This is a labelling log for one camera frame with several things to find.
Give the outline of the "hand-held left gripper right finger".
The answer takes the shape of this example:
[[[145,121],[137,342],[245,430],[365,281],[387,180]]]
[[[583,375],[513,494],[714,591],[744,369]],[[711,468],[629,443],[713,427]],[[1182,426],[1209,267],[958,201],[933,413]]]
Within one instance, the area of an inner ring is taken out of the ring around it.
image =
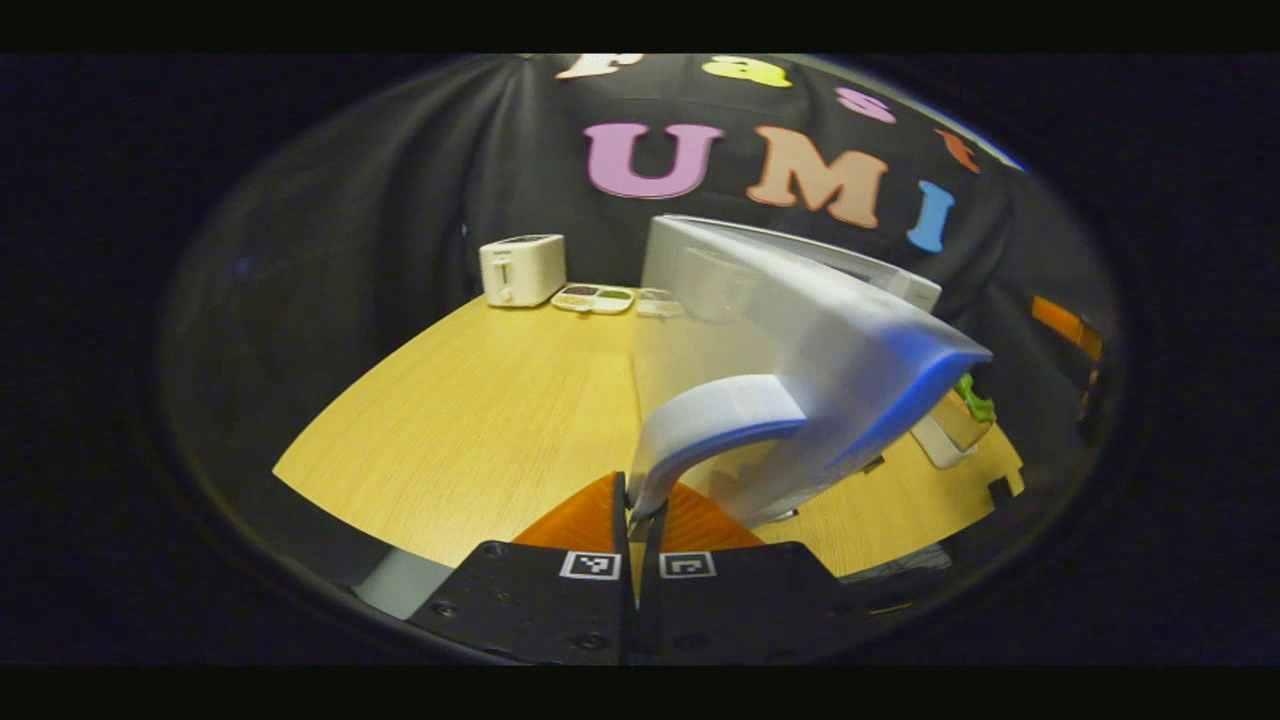
[[[822,664],[870,639],[870,614],[805,546],[765,543],[677,484],[652,516],[640,665]]]

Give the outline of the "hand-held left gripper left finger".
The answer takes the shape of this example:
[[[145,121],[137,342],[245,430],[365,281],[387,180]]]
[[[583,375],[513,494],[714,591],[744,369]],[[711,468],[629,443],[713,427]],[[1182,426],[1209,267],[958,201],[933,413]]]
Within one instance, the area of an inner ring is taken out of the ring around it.
[[[410,625],[493,662],[622,664],[635,611],[625,486],[607,473],[517,539],[484,541]]]

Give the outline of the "lettuce sandwich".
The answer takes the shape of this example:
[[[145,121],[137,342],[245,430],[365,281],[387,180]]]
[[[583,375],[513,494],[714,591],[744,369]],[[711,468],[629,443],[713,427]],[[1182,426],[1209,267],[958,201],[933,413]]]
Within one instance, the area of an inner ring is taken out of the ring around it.
[[[995,427],[995,401],[979,396],[973,375],[966,373],[934,405],[931,418],[957,450],[968,451]]]

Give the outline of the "white microwave oven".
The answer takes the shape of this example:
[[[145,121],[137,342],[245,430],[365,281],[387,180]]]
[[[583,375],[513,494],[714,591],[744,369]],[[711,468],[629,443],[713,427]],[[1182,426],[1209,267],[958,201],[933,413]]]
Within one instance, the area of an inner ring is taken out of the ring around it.
[[[639,316],[641,432],[631,528],[694,468],[751,448],[710,498],[754,528],[860,471],[992,352],[906,297],[908,272],[791,234],[695,217],[650,222],[643,288],[682,305]]]

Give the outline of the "divided food tray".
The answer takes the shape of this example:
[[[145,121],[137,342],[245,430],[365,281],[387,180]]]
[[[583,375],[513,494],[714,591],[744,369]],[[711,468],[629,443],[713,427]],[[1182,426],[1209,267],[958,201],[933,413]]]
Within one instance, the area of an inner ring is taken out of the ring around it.
[[[550,297],[550,305],[568,313],[620,315],[636,300],[636,291],[608,284],[567,284]]]

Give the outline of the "white rectangular tray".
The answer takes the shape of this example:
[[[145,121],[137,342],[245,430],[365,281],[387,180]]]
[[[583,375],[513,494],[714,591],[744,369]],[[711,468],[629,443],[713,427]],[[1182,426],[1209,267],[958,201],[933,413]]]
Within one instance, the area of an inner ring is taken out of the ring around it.
[[[973,456],[989,428],[989,423],[972,423],[972,428],[954,436],[933,416],[924,416],[911,428],[910,434],[932,465],[946,470]]]

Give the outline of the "white toaster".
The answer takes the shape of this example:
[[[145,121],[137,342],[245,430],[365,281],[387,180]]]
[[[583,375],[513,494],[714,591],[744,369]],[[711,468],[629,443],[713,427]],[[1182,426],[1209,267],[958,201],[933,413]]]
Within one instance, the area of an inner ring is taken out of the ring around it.
[[[483,245],[483,290],[492,307],[536,307],[567,284],[563,234],[521,234]]]

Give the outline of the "black backdrop cloth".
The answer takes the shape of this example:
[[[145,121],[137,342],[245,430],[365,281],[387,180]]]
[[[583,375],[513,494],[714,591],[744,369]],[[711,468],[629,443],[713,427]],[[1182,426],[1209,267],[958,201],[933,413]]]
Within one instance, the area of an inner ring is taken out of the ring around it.
[[[993,351],[975,387],[1036,464],[1084,443],[1121,282],[1043,178],[936,108],[804,56],[474,56],[374,94],[251,170],[186,254],[166,410],[246,521],[320,510],[273,464],[366,370],[483,291],[479,249],[562,233],[572,281],[636,286],[653,217],[763,227],[933,281]],[[1087,319],[1103,356],[1030,315]]]

